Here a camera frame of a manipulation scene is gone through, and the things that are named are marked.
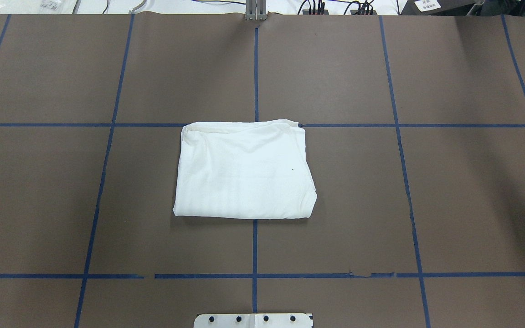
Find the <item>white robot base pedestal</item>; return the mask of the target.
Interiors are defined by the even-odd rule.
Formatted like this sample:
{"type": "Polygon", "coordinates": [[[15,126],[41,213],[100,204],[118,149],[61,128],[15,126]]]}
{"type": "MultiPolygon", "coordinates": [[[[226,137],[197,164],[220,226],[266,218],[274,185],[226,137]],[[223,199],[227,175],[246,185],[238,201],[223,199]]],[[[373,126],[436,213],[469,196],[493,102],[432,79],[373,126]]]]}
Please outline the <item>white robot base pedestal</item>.
{"type": "Polygon", "coordinates": [[[313,328],[312,314],[224,313],[198,315],[194,328],[313,328]]]}

